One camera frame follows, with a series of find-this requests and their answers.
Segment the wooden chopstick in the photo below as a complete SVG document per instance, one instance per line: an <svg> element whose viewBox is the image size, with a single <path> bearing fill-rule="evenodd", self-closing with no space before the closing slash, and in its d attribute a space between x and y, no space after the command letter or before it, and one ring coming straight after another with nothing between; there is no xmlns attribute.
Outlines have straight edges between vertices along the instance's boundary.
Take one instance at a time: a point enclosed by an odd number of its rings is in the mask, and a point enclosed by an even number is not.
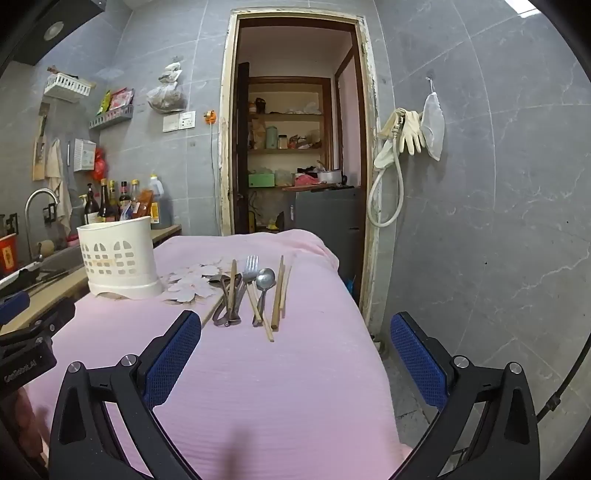
<svg viewBox="0 0 591 480"><path fill-rule="evenodd" d="M253 283L249 283L246 286L247 295L249 295L250 305L252 305L253 315L256 317L256 321L263 325L264 330L266 331L266 337L269 339L270 342L274 341L273 331L270 328L269 322L266 321L264 317L264 300L263 295L257 293L256 286Z"/></svg>
<svg viewBox="0 0 591 480"><path fill-rule="evenodd" d="M238 263L235 259L231 260L230 275L229 275L229 287L228 287L228 318L233 319L235 317L235 275L238 272Z"/></svg>
<svg viewBox="0 0 591 480"><path fill-rule="evenodd" d="M273 299L273 316L271 317L271 330L276 332L279 330L280 325L280 302L281 302L281 288L283 288L283 275L284 275L284 256L280 256L280 266L277 270L276 276L276 293Z"/></svg>
<svg viewBox="0 0 591 480"><path fill-rule="evenodd" d="M288 283L290 282L290 273L291 268L293 266L288 265L284 270L283 275L283 286L281 287L281 296L280 296L280 318L284 318L286 316L286 307L287 307L287 291L288 291Z"/></svg>

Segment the white wall socket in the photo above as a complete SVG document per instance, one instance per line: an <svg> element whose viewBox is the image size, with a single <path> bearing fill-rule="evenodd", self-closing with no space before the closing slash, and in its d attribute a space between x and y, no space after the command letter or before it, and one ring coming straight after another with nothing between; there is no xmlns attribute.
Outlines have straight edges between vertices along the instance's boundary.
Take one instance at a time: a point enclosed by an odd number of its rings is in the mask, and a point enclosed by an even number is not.
<svg viewBox="0 0 591 480"><path fill-rule="evenodd" d="M195 127L195 118L197 118L197 115L194 111L165 115L162 119L162 132L170 133L192 129Z"/></svg>

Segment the white plastic utensil holder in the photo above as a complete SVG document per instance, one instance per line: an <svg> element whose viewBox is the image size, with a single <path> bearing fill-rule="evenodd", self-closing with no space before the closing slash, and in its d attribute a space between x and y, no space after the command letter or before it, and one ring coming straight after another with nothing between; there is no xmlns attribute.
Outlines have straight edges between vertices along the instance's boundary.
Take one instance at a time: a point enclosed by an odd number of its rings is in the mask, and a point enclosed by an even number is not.
<svg viewBox="0 0 591 480"><path fill-rule="evenodd" d="M148 217L88 224L77 232L93 295L143 300L163 292Z"/></svg>

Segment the metal tongs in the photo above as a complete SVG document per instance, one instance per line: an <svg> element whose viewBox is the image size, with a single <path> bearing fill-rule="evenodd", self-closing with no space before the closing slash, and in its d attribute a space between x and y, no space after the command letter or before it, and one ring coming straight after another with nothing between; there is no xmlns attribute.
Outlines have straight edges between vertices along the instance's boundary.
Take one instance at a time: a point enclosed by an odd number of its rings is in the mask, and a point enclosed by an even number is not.
<svg viewBox="0 0 591 480"><path fill-rule="evenodd" d="M216 275L209 280L211 286L221 289L221 305L215 308L212 321L217 327L229 327L231 325L237 325L240 323L238 315L238 307L236 306L236 294L238 293L238 287L242 282L242 276L239 274L235 275L236 287L235 287L235 317L233 319L228 318L228 287L229 287L229 276L228 275Z"/></svg>

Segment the silver fork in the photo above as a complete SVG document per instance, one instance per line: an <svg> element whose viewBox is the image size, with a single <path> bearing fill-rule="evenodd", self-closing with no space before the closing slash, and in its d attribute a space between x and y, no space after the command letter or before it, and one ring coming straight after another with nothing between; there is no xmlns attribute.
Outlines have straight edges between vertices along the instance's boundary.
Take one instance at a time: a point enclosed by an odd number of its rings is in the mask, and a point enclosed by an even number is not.
<svg viewBox="0 0 591 480"><path fill-rule="evenodd" d="M235 325L240 322L240 304L242 304L242 300L245 298L245 295L250 295L252 283L254 280L256 280L258 272L259 257L256 255L249 255L246 257L240 281L235 279L235 272L230 273L230 280L228 284L228 302L226 302L226 326Z"/></svg>

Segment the wooden pantry shelf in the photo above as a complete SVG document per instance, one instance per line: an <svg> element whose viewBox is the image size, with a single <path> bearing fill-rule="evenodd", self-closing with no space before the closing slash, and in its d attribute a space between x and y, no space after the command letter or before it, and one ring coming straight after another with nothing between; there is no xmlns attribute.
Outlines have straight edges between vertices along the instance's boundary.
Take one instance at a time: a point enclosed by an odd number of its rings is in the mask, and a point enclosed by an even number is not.
<svg viewBox="0 0 591 480"><path fill-rule="evenodd" d="M311 76L249 79L250 190L314 186L335 166L332 81Z"/></svg>

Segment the dark grey cabinet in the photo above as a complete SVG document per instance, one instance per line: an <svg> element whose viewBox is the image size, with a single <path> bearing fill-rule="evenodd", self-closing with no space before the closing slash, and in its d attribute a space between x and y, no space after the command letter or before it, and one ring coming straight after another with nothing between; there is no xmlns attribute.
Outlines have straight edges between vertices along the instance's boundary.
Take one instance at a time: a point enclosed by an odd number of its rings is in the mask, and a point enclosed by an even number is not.
<svg viewBox="0 0 591 480"><path fill-rule="evenodd" d="M359 301L363 268L363 191L331 187L287 191L283 220L287 229L314 233L339 260L339 277Z"/></svg>

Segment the grey wall shelf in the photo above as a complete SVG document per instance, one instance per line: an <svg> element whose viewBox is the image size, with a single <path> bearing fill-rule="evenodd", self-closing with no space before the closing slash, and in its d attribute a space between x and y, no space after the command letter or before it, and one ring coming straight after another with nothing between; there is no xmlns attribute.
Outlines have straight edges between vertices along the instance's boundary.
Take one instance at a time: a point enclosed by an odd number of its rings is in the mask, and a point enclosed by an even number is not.
<svg viewBox="0 0 591 480"><path fill-rule="evenodd" d="M121 122L129 121L133 116L133 105L126 105L109 110L96 116L89 122L91 131L100 131Z"/></svg>

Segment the white wall basket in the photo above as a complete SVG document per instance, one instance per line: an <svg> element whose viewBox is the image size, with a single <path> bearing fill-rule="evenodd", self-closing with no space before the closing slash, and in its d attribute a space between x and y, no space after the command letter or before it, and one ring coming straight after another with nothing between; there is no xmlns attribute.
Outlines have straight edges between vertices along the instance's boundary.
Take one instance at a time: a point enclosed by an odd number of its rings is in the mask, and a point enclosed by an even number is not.
<svg viewBox="0 0 591 480"><path fill-rule="evenodd" d="M51 73L47 79L43 95L49 98L77 103L88 97L95 84L64 73Z"/></svg>

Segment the cream rubber gloves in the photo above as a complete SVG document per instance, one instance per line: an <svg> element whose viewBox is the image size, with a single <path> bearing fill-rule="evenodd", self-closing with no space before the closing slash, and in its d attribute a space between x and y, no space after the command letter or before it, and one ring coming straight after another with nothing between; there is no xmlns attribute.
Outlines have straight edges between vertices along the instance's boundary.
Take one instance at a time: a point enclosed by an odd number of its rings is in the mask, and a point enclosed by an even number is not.
<svg viewBox="0 0 591 480"><path fill-rule="evenodd" d="M397 108L378 135L383 140L391 140L398 153L407 152L409 155L415 155L426 148L421 121L422 115L417 111Z"/></svg>

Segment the pink floral table cloth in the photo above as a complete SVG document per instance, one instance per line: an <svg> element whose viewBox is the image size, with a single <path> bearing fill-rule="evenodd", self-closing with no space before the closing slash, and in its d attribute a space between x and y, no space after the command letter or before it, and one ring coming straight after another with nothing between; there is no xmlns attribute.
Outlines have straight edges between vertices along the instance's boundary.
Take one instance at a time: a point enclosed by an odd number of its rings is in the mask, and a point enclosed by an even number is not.
<svg viewBox="0 0 591 480"><path fill-rule="evenodd" d="M410 454L388 376L338 259L304 230L172 238L155 250L162 277L250 255L290 264L276 334L207 325L168 400L155 410L204 479L387 479Z"/></svg>

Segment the hanging plastic bag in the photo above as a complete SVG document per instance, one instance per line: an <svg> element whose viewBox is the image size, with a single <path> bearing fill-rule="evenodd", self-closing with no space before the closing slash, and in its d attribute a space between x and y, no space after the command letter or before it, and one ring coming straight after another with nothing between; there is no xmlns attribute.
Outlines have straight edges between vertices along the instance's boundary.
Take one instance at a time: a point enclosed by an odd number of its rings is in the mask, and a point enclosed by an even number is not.
<svg viewBox="0 0 591 480"><path fill-rule="evenodd" d="M168 64L158 77L159 84L146 94L148 105L156 112L170 114L181 112L186 107L186 97L179 79L182 68L179 62Z"/></svg>

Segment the silver spoon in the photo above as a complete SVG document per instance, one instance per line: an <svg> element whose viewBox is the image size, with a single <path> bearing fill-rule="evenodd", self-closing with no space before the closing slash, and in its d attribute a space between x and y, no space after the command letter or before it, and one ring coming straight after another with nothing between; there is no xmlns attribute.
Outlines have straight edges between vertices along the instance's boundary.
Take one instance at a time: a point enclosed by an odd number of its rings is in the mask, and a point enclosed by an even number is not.
<svg viewBox="0 0 591 480"><path fill-rule="evenodd" d="M260 316L263 316L264 307L266 306L266 293L271 288L276 286L276 273L271 268L263 268L256 275L256 288L260 295L256 304L256 311Z"/></svg>

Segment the beige hanging towel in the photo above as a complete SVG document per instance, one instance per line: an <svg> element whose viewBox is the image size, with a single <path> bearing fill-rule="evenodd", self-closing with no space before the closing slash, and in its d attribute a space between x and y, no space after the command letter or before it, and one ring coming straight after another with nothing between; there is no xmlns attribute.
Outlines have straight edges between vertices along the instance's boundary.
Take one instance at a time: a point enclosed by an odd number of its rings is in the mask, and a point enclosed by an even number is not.
<svg viewBox="0 0 591 480"><path fill-rule="evenodd" d="M69 235L71 233L72 205L61 152L60 140L55 138L47 153L45 178L48 187L54 192L58 200L56 204L56 221L63 227L65 234Z"/></svg>

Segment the stainless steel sink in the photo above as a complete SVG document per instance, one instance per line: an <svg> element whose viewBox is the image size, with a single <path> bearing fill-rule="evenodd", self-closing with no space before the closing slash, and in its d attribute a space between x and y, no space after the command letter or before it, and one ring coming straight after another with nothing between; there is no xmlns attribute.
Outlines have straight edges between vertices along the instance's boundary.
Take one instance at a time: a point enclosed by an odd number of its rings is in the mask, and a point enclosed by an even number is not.
<svg viewBox="0 0 591 480"><path fill-rule="evenodd" d="M55 251L51 256L26 266L30 271L37 271L40 275L52 274L58 271L73 271L83 266L82 252L79 246L67 247Z"/></svg>

